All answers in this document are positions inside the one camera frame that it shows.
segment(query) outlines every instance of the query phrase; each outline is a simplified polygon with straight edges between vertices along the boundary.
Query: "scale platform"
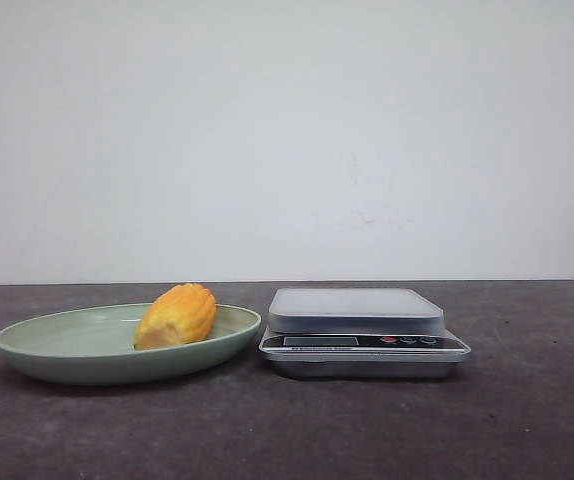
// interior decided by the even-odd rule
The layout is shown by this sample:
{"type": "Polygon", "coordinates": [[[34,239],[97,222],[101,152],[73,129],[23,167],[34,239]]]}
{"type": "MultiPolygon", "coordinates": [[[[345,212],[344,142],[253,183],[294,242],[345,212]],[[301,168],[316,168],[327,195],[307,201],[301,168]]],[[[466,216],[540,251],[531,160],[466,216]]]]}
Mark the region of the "scale platform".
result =
{"type": "Polygon", "coordinates": [[[471,352],[439,307],[398,288],[278,290],[259,349],[290,377],[440,378],[471,352]]]}

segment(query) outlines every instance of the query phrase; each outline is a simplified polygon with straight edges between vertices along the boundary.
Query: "kitchen scale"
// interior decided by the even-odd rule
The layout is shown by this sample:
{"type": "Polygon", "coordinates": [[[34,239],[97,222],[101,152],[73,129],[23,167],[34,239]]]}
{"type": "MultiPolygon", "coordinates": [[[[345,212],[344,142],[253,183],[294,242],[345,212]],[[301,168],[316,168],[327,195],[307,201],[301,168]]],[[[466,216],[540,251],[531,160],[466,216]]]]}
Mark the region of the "kitchen scale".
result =
{"type": "Polygon", "coordinates": [[[403,288],[285,288],[258,346],[290,377],[439,378],[471,349],[442,309],[403,288]]]}

